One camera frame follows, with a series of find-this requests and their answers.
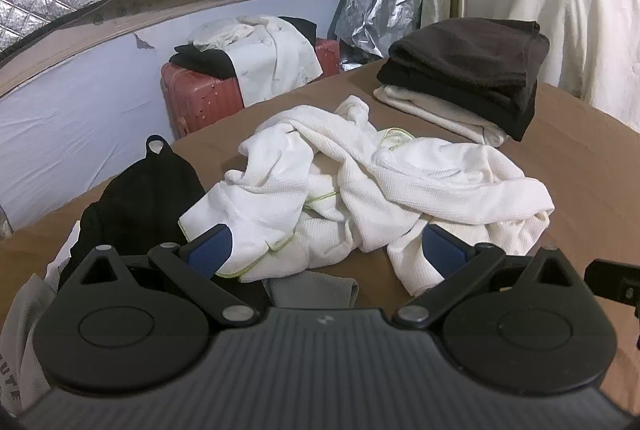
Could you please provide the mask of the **white waffle knit garment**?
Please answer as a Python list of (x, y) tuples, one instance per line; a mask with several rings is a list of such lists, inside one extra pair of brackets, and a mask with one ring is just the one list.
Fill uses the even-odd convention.
[(547, 188), (494, 147), (378, 130), (354, 96), (334, 112), (299, 105), (278, 113), (239, 150), (245, 168), (227, 171), (179, 227), (188, 241), (228, 227), (232, 251), (218, 274), (246, 283), (382, 248), (416, 296), (444, 277), (422, 248), (428, 225), (523, 256), (554, 209)]

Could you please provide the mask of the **white clothes on suitcase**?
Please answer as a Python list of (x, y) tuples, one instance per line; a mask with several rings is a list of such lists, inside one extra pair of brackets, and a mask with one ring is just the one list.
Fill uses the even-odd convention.
[(303, 87), (322, 75), (311, 42), (276, 16), (239, 16), (199, 26), (189, 44), (205, 52), (224, 51), (235, 70), (246, 106)]

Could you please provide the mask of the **black garment with loop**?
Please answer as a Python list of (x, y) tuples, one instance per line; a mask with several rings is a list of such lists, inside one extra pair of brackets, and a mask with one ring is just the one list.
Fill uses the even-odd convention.
[[(150, 135), (145, 146), (145, 157), (108, 183), (100, 199), (82, 213), (79, 239), (70, 250), (72, 257), (58, 288), (64, 287), (96, 246), (111, 246), (125, 257), (143, 256), (161, 243), (191, 242), (178, 220), (204, 196), (204, 187), (191, 164), (160, 135)], [(217, 274), (210, 280), (258, 313), (271, 306), (262, 285), (242, 285)]]

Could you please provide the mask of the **folded cream garment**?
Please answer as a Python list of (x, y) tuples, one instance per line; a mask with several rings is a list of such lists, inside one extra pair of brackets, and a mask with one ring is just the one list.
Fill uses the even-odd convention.
[(373, 95), (393, 109), (424, 119), (474, 143), (499, 147), (509, 139), (506, 131), (491, 121), (429, 94), (382, 85), (373, 91)]

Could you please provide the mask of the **red suitcase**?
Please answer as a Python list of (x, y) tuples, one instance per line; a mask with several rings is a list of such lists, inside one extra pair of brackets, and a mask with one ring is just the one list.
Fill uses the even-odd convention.
[(168, 62), (160, 84), (178, 138), (247, 108), (236, 76), (219, 79)]

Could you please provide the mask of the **folded dark brown garment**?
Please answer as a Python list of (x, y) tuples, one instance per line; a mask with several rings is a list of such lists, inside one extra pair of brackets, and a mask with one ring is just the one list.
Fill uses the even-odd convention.
[(378, 81), (459, 105), (520, 142), (549, 49), (535, 21), (448, 19), (394, 42)]

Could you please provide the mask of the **grey printed garment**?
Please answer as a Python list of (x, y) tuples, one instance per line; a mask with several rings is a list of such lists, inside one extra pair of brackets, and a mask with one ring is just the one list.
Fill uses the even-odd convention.
[(43, 279), (32, 274), (17, 291), (1, 331), (1, 406), (19, 415), (49, 390), (35, 354), (34, 334), (43, 313), (56, 297), (70, 250), (78, 242), (77, 221), (56, 257), (47, 265)]

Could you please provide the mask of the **black garment on suitcase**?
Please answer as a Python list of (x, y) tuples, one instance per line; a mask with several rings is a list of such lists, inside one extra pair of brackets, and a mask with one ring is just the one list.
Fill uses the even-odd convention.
[(176, 53), (169, 62), (189, 71), (202, 73), (219, 79), (234, 78), (235, 69), (228, 54), (222, 50), (201, 51), (191, 44), (175, 46)]

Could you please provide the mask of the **cream draped blanket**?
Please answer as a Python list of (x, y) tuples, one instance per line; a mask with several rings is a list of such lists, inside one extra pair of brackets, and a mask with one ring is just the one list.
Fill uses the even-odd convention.
[(639, 0), (510, 0), (506, 17), (550, 40), (540, 80), (639, 129)]

